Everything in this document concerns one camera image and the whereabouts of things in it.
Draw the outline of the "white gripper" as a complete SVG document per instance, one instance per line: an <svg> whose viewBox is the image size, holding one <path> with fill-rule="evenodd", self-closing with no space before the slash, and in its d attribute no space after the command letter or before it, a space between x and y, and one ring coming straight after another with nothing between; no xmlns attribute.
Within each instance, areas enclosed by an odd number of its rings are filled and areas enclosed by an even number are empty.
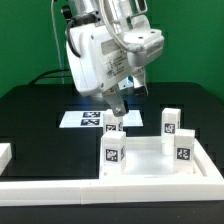
<svg viewBox="0 0 224 224"><path fill-rule="evenodd" d="M120 34L123 40L128 32L152 30L148 19L143 15L134 17L132 25L132 29ZM134 94L148 95L145 68L131 67L128 64L127 52L116 44L105 25L96 27L88 24L72 28L70 38L81 55L76 57L69 45L66 45L73 80L76 89L83 96L104 92L103 98L111 107L113 115L122 117L129 112L128 103L121 97L116 84L133 74Z"/></svg>

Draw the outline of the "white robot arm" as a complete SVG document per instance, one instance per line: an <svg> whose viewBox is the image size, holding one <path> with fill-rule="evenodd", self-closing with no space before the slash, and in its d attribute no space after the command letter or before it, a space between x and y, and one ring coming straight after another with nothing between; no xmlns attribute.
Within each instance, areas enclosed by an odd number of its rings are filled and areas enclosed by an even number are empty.
<svg viewBox="0 0 224 224"><path fill-rule="evenodd" d="M77 91L101 95L113 114L128 106L119 83L131 76L138 94L145 94L144 67L159 57L164 37L150 27L146 0L69 0L77 13L66 29L66 50Z"/></svg>

